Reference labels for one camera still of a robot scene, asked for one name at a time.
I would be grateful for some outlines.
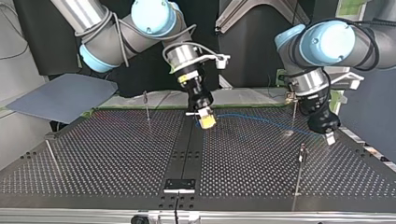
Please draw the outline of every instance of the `silver cylinder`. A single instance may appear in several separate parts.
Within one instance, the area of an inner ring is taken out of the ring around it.
[[[198,58],[197,52],[195,52],[194,47],[191,45],[182,45],[175,49],[170,50],[167,53],[170,64],[176,68],[181,66],[183,63],[190,62]]]
[[[291,79],[293,90],[298,96],[306,96],[321,91],[329,86],[329,83],[320,69],[306,73],[300,77]]]
[[[396,12],[396,1],[385,0],[384,6],[382,6],[381,11],[376,16],[376,18],[383,21],[396,21],[395,12]]]
[[[98,0],[51,0],[78,33],[102,21],[106,10]]]

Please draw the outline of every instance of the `metal rod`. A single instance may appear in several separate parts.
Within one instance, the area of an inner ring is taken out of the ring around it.
[[[291,211],[295,210],[297,197],[301,195],[299,190],[300,190],[300,184],[301,184],[301,176],[303,174],[304,164],[306,161],[306,156],[307,156],[307,153],[306,153],[305,144],[301,143],[299,157],[298,157],[299,169],[298,169],[298,176],[297,176],[297,184],[296,184],[296,189],[294,191],[294,200],[293,200],[293,206],[291,208]]]
[[[148,97],[147,91],[143,92],[143,101],[146,105],[146,112],[147,112],[147,116],[148,116],[148,120],[149,120],[149,97]]]

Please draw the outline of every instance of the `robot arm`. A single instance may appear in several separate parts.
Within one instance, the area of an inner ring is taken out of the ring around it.
[[[396,66],[396,2],[386,1],[370,28],[343,19],[329,19],[307,27],[300,24],[276,37],[276,46],[288,74],[287,83],[309,116],[316,133],[340,126],[330,111],[331,79],[324,66],[355,67],[361,71]]]
[[[119,20],[98,0],[51,0],[82,37],[80,54],[94,71],[104,73],[126,63],[162,41],[164,59],[189,94],[189,110],[196,112],[202,128],[216,124],[210,106],[213,96],[204,84],[203,62],[216,60],[224,69],[229,56],[192,43],[191,31],[177,4],[168,0],[136,0],[131,15]],[[210,53],[204,55],[203,49]]]

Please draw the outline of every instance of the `black cable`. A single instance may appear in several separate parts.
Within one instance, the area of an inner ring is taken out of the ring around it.
[[[290,59],[291,59],[291,61],[293,63],[297,64],[299,67],[301,67],[303,69],[313,69],[313,68],[318,68],[319,67],[319,66],[304,66],[302,64],[299,64],[297,62],[297,59],[296,59],[297,58],[296,52],[297,52],[297,46],[299,45],[299,43],[300,43],[301,39],[303,38],[303,35],[306,33],[306,31],[308,31],[312,27],[314,27],[314,26],[316,26],[316,25],[318,25],[320,23],[326,22],[326,21],[343,21],[343,22],[345,22],[348,25],[353,25],[358,30],[363,32],[367,36],[367,38],[370,39],[371,48],[374,48],[374,51],[375,51],[375,61],[374,61],[373,65],[370,66],[369,68],[356,68],[355,67],[356,69],[358,69],[360,71],[371,71],[371,70],[375,69],[378,66],[379,58],[380,58],[380,56],[379,56],[379,46],[376,43],[375,38],[369,33],[369,31],[363,29],[358,23],[356,23],[354,21],[349,21],[349,20],[346,20],[346,19],[342,19],[342,18],[325,19],[325,20],[321,20],[321,21],[317,21],[317,22],[311,23],[308,26],[306,26],[305,29],[297,36],[297,38],[294,40],[294,42],[292,44],[292,50],[291,50]]]
[[[298,9],[298,6],[299,6],[299,2],[300,2],[300,0],[296,0],[296,6],[294,7],[294,12],[293,12],[293,20],[291,21],[291,25],[292,26],[296,22],[297,9]]]
[[[12,55],[12,56],[8,56],[8,57],[4,57],[4,58],[0,58],[0,60],[6,60],[6,59],[13,59],[13,58],[17,58],[17,57],[19,57],[19,56],[21,56],[22,54],[24,54],[27,50],[29,49],[29,45],[28,44],[26,44],[26,47],[25,47],[25,49],[21,52],[21,53],[19,53],[19,54],[15,54],[15,55]]]
[[[375,20],[375,21],[356,21],[358,24],[367,24],[367,25],[380,25],[380,26],[391,26],[391,27],[396,27],[396,22],[394,21],[380,21],[380,20]]]

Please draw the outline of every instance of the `metal bracket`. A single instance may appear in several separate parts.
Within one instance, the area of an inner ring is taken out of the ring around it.
[[[190,194],[195,193],[194,179],[168,179],[166,180],[164,193]]]
[[[273,7],[290,23],[293,23],[293,20],[299,23],[309,23],[309,19],[303,9],[297,4],[297,0],[233,0],[216,21],[216,32],[225,34],[252,8],[259,5]]]
[[[355,73],[335,73],[330,74],[332,79],[332,90],[357,90],[364,77]]]

